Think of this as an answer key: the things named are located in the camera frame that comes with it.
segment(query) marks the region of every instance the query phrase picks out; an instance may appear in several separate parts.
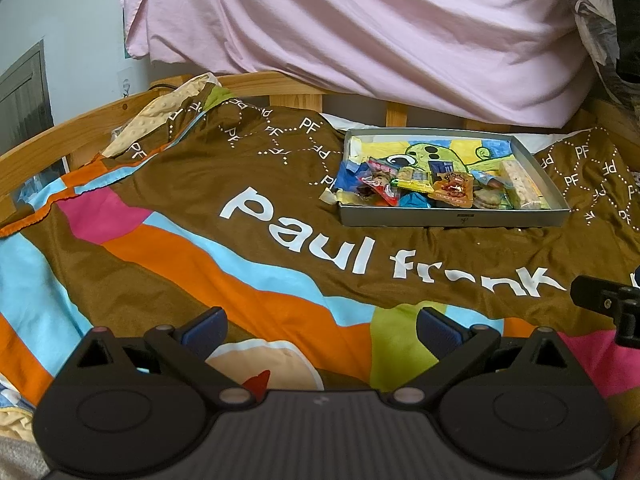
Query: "wooden bed frame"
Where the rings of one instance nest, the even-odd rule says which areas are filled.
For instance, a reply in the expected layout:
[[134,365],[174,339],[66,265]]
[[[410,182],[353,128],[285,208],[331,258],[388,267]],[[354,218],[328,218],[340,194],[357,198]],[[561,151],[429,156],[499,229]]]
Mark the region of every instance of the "wooden bed frame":
[[[135,117],[153,99],[171,92],[168,87],[156,85],[177,87],[191,77],[181,75],[155,81],[151,84],[152,89],[146,92],[91,110],[54,126],[0,155],[0,221],[15,212],[14,202],[9,193],[19,188],[26,180],[64,156],[69,170],[80,168],[108,145],[114,128]],[[322,95],[335,93],[299,82],[279,72],[227,75],[218,79],[237,97],[269,96],[272,106],[308,108],[317,112],[322,111]],[[406,126],[407,111],[407,105],[386,103],[386,126]],[[570,132],[596,125],[609,130],[612,140],[629,167],[640,171],[640,139],[634,133],[630,121],[613,104],[601,100],[586,101],[583,108],[558,132]],[[463,120],[463,127],[467,130],[500,133],[517,131],[517,126],[488,124],[475,120]]]

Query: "cable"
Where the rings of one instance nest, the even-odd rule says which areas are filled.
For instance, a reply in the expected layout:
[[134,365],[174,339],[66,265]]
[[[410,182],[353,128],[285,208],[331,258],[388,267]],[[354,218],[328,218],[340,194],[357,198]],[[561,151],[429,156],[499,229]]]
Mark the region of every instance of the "cable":
[[149,90],[153,90],[154,88],[170,88],[171,90],[177,90],[178,87],[174,85],[169,85],[167,83],[158,83],[153,85]]

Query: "white wall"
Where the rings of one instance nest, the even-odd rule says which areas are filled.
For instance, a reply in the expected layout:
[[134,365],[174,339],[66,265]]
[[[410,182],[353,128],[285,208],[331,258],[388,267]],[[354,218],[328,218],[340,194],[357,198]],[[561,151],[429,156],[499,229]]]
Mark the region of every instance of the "white wall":
[[53,120],[61,123],[121,96],[118,72],[131,68],[130,93],[194,67],[125,59],[119,0],[0,0],[0,75],[44,38]]

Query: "pink fabric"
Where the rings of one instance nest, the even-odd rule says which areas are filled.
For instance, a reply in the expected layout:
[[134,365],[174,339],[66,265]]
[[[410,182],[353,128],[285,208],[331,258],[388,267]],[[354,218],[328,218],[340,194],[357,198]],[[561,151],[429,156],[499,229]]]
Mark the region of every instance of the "pink fabric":
[[599,330],[580,337],[558,335],[603,397],[640,386],[640,351],[616,345],[615,330]]
[[56,202],[69,220],[76,238],[102,244],[133,231],[151,214],[148,209],[126,205],[108,187]]
[[593,67],[566,0],[122,0],[133,57],[563,126]]

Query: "light blue stripe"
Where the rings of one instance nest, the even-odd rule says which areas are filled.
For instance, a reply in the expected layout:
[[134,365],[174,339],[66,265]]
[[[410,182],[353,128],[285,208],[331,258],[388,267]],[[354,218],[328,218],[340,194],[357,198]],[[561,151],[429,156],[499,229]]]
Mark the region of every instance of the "light blue stripe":
[[503,319],[489,319],[475,310],[462,308],[461,306],[447,305],[445,314],[449,319],[469,328],[471,325],[481,323],[495,328],[500,334],[504,333]]
[[84,186],[76,186],[74,188],[74,191],[76,192],[76,194],[81,194],[86,191],[98,189],[99,187],[109,186],[110,184],[113,184],[114,182],[122,180],[126,176],[129,176],[130,174],[135,173],[137,170],[142,168],[142,166],[148,163],[156,155],[157,153],[155,153],[154,155],[151,155],[149,158],[145,159],[143,162],[141,162],[137,166],[126,166],[124,168],[118,168],[117,170],[110,171],[109,173],[101,175],[98,178],[94,178],[92,181],[88,182],[87,184],[84,184]]
[[47,203],[47,199],[49,199],[51,195],[59,193],[60,191],[65,189],[66,184],[62,182],[61,178],[57,178],[53,182],[50,182],[45,187],[43,187],[39,192],[32,195],[27,200],[27,203],[30,204],[31,207],[33,207],[34,211],[37,211]]
[[91,328],[44,255],[20,233],[0,240],[0,313],[53,376]]
[[[180,142],[184,138],[184,136],[187,133],[189,133],[191,128],[193,128],[196,125],[196,123],[201,118],[204,117],[205,113],[206,112],[201,112],[199,115],[197,115],[196,118],[194,118],[191,121],[191,123],[189,123],[189,125],[184,129],[184,131],[178,137],[176,137],[176,139],[174,139],[164,150],[166,151],[170,147],[175,146],[178,142]],[[157,155],[157,153],[147,157],[143,162],[141,162],[140,164],[138,164],[136,166],[127,166],[127,167],[124,167],[124,168],[118,168],[117,170],[110,171],[109,173],[101,175],[98,178],[94,178],[92,181],[88,182],[87,184],[84,184],[84,186],[76,186],[74,188],[74,191],[76,192],[76,194],[81,194],[81,193],[84,193],[86,191],[91,191],[91,190],[97,189],[99,187],[110,186],[114,182],[122,180],[123,178],[129,176],[130,174],[135,173],[137,170],[142,168],[142,166],[144,166],[146,163],[148,163],[156,155]]]
[[325,307],[338,326],[370,323],[373,318],[376,307],[371,304],[340,296],[323,296],[316,283],[306,274],[245,260],[217,242],[182,229],[160,213],[151,213],[144,223],[186,238],[211,256],[223,272],[257,290],[288,294]]

